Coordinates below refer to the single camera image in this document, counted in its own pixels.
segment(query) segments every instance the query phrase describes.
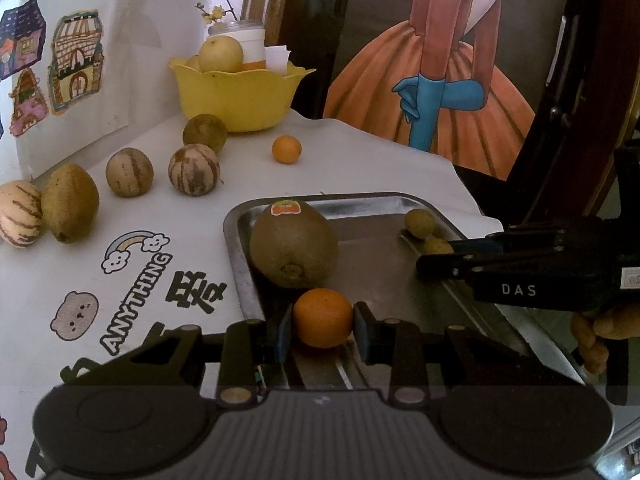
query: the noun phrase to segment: yellow bowl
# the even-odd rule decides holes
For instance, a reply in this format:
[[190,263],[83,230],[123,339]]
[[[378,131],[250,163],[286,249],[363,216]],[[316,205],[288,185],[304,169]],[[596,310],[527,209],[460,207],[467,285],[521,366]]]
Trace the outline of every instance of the yellow bowl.
[[286,76],[272,70],[203,73],[186,62],[176,57],[169,62],[185,117],[212,114],[230,132],[256,132],[278,124],[291,108],[302,78],[315,71],[289,63]]

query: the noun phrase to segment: metal tray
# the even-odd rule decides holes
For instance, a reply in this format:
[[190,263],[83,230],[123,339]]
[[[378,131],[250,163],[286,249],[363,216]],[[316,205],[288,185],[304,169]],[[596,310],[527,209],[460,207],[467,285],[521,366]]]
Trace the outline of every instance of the metal tray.
[[[400,318],[431,333],[443,333],[450,324],[462,324],[517,352],[535,354],[545,365],[581,381],[565,353],[525,309],[475,301],[462,282],[423,283],[416,278],[415,262],[420,252],[404,231],[405,213],[412,208],[428,209],[436,219],[437,236],[447,240],[465,237],[431,204],[407,194],[274,197],[232,209],[225,218],[224,234],[240,306],[247,319],[266,319],[286,309],[302,293],[272,285],[249,262],[255,218],[271,203],[284,199],[307,202],[332,223],[340,256],[337,269],[324,285],[338,290],[352,303],[365,301],[376,318]],[[364,365],[353,337],[331,351],[310,349],[293,340],[290,355],[284,371],[268,372],[270,385],[375,387],[386,392],[389,367]],[[430,377],[432,374],[437,378],[438,370],[430,370]]]

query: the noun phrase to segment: human hand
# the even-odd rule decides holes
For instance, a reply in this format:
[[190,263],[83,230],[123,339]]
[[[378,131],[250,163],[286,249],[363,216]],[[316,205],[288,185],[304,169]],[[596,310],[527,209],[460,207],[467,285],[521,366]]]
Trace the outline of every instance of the human hand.
[[601,374],[606,370],[609,358],[605,339],[640,337],[640,303],[637,300],[621,301],[593,322],[575,312],[571,333],[578,342],[584,368],[591,374]]
[[404,118],[408,123],[420,119],[417,104],[418,76],[402,79],[391,91],[400,96],[400,108],[404,112]]

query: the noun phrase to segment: label sticker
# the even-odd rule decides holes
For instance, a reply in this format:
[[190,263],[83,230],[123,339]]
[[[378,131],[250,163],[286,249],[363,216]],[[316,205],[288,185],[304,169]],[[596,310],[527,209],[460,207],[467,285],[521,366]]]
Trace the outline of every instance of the label sticker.
[[624,267],[620,289],[640,288],[640,267]]
[[295,200],[282,200],[271,206],[271,214],[273,216],[297,215],[300,211],[300,204]]

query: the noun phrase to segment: table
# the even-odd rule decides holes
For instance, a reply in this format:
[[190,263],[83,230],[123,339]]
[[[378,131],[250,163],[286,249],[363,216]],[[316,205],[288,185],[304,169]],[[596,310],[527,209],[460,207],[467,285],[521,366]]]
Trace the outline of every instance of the table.
[[[0,452],[18,480],[42,474],[31,414],[61,383],[61,372],[73,376],[165,328],[197,324],[205,333],[219,333],[242,319],[222,232],[226,214],[239,203],[397,191],[427,200],[467,237],[502,230],[500,222],[481,215],[448,160],[293,111],[271,130],[230,137],[220,156],[223,182],[210,195],[181,195],[167,167],[182,145],[185,124],[175,116],[129,144],[154,165],[154,184],[145,196],[114,196],[104,177],[107,159],[87,168],[100,192],[88,240],[66,246],[46,233],[26,250],[0,244],[0,417],[7,423]],[[271,144],[280,135],[301,141],[298,163],[273,160]],[[180,295],[190,277],[207,280],[222,298],[185,306]],[[71,327],[74,319],[80,322]],[[215,380],[212,366],[204,395]]]

